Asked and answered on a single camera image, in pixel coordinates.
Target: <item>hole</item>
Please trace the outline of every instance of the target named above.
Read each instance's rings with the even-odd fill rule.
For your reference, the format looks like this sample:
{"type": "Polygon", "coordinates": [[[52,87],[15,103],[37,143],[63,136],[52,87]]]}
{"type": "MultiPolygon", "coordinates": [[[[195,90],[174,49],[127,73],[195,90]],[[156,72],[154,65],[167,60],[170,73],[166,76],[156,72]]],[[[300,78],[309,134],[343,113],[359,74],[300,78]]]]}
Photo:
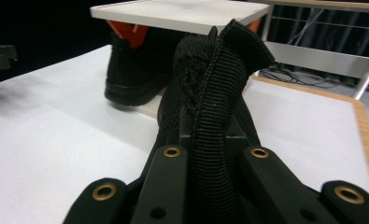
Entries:
{"type": "Polygon", "coordinates": [[[348,197],[348,198],[350,198],[350,199],[353,199],[353,200],[358,200],[359,198],[358,198],[358,196],[356,195],[356,194],[354,194],[353,192],[350,192],[350,191],[348,191],[348,190],[346,190],[346,189],[343,189],[342,191],[341,191],[341,193],[345,196],[345,197],[348,197]]]}
{"type": "Polygon", "coordinates": [[[163,151],[165,157],[176,157],[180,154],[180,150],[176,147],[169,147],[163,151]]]}
{"type": "Polygon", "coordinates": [[[364,203],[364,197],[355,189],[351,189],[345,186],[338,186],[334,189],[335,194],[342,200],[348,203],[364,203]]]}
{"type": "Polygon", "coordinates": [[[157,207],[151,210],[151,217],[155,219],[162,219],[166,216],[166,211],[161,208],[157,207]]]}
{"type": "Polygon", "coordinates": [[[258,149],[255,150],[254,153],[257,154],[257,155],[259,155],[259,156],[265,156],[265,154],[266,154],[264,151],[258,150],[258,149]]]}
{"type": "Polygon", "coordinates": [[[311,211],[308,211],[306,209],[301,209],[300,214],[301,214],[301,217],[303,217],[304,219],[306,219],[308,221],[316,221],[317,220],[315,214],[313,214],[311,211]]]}
{"type": "Polygon", "coordinates": [[[93,192],[92,197],[96,201],[105,201],[110,199],[117,192],[117,187],[112,183],[104,183],[102,185],[97,186],[93,192]]]}
{"type": "Polygon", "coordinates": [[[105,187],[105,188],[99,189],[99,191],[97,191],[97,194],[98,194],[99,196],[106,196],[106,195],[108,195],[109,193],[111,193],[111,188],[108,188],[108,187],[105,187]]]}
{"type": "Polygon", "coordinates": [[[176,150],[173,150],[173,149],[169,149],[166,151],[167,154],[169,155],[176,155],[177,151],[176,150]]]}
{"type": "Polygon", "coordinates": [[[253,156],[258,158],[267,158],[269,156],[269,153],[267,151],[260,148],[254,148],[250,152],[253,156]]]}

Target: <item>white surface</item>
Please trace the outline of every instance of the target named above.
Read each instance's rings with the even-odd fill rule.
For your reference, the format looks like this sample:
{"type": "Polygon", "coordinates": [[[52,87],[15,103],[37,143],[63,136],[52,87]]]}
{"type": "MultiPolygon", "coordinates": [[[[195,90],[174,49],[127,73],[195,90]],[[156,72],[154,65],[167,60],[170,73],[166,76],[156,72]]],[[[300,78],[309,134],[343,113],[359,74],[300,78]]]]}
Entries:
{"type": "MultiPolygon", "coordinates": [[[[157,122],[104,98],[109,53],[0,83],[0,224],[62,223],[91,182],[140,175],[157,122]]],[[[351,104],[259,81],[244,95],[263,145],[305,184],[344,179],[369,191],[351,104]]]]}
{"type": "Polygon", "coordinates": [[[244,92],[264,147],[310,188],[345,180],[369,192],[369,171],[353,105],[253,80],[244,92]]]}
{"type": "Polygon", "coordinates": [[[141,114],[147,115],[150,118],[157,119],[159,104],[162,100],[162,96],[166,88],[163,88],[152,100],[145,105],[140,105],[134,108],[135,111],[141,114]]]}
{"type": "Polygon", "coordinates": [[[144,0],[91,7],[94,18],[207,35],[232,19],[249,24],[268,12],[268,5],[223,0],[144,0]]]}

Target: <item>wooden table edge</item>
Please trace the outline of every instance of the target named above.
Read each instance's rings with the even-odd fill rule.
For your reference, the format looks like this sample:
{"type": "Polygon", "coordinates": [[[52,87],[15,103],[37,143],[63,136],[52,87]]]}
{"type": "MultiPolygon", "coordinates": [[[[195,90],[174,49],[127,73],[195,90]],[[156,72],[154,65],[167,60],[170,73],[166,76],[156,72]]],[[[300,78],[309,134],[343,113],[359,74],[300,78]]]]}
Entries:
{"type": "Polygon", "coordinates": [[[360,102],[356,99],[350,98],[348,96],[345,96],[345,95],[339,95],[339,94],[331,93],[331,92],[327,92],[327,91],[311,89],[311,88],[308,88],[308,87],[305,87],[305,86],[299,86],[299,85],[295,85],[295,84],[291,84],[291,83],[276,81],[276,80],[265,78],[265,77],[252,76],[251,78],[253,78],[254,80],[258,80],[258,81],[270,83],[270,84],[273,84],[273,85],[278,85],[278,86],[290,88],[290,89],[293,89],[293,90],[305,91],[305,92],[309,92],[309,93],[313,93],[313,94],[317,94],[317,95],[321,95],[321,96],[325,96],[325,97],[329,97],[329,98],[334,98],[336,100],[341,100],[341,101],[346,101],[346,102],[352,103],[353,107],[354,107],[354,110],[355,110],[356,120],[357,120],[357,123],[358,123],[358,126],[359,126],[360,134],[361,134],[362,145],[364,147],[364,152],[365,152],[364,153],[365,158],[367,159],[367,164],[368,164],[368,168],[369,168],[369,119],[368,119],[368,115],[367,115],[367,112],[365,110],[364,104],[362,102],[360,102]]]}

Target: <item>boot sole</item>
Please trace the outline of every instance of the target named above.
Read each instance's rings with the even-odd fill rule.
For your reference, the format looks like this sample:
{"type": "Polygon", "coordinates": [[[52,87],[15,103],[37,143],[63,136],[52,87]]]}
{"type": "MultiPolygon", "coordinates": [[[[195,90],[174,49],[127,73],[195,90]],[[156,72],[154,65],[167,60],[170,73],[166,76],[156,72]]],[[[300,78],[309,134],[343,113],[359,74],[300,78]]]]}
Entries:
{"type": "Polygon", "coordinates": [[[121,86],[106,81],[105,97],[118,105],[144,105],[167,85],[172,74],[158,75],[139,86],[121,86]]]}

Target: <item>shoe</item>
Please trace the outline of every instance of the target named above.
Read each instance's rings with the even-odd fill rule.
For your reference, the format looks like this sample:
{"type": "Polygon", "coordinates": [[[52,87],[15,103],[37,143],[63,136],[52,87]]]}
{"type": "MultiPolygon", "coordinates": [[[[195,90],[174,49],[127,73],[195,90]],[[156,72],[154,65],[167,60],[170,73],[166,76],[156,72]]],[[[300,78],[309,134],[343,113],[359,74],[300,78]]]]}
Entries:
{"type": "Polygon", "coordinates": [[[172,77],[173,56],[182,37],[182,32],[150,28],[143,46],[132,49],[112,33],[105,97],[119,105],[150,101],[172,77]]]}
{"type": "Polygon", "coordinates": [[[175,76],[161,100],[160,130],[142,175],[156,148],[179,139],[183,107],[192,130],[188,195],[194,223],[243,223],[246,212],[230,176],[224,135],[234,116],[248,144],[261,144],[242,90],[253,72],[273,62],[261,39],[236,21],[219,36],[212,30],[209,36],[188,36],[177,46],[175,76]]]}

